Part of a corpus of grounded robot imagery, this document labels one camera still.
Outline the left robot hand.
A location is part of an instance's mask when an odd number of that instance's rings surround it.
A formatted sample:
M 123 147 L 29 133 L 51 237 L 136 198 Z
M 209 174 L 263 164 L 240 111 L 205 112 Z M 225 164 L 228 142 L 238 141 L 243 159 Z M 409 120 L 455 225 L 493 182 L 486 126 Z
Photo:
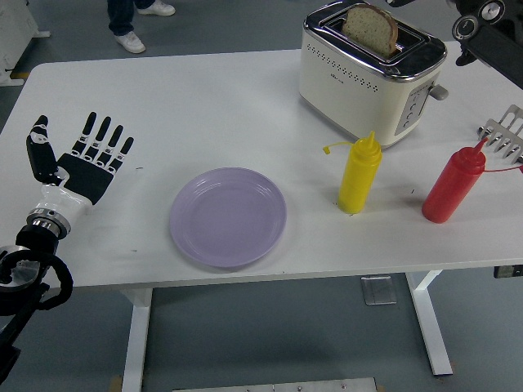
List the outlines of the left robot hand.
M 55 185 L 97 204 L 123 165 L 134 139 L 120 139 L 123 126 L 111 131 L 111 118 L 102 120 L 94 132 L 96 113 L 87 116 L 85 125 L 69 152 L 59 158 L 47 134 L 48 118 L 42 115 L 26 138 L 26 149 L 34 178 L 44 185 Z

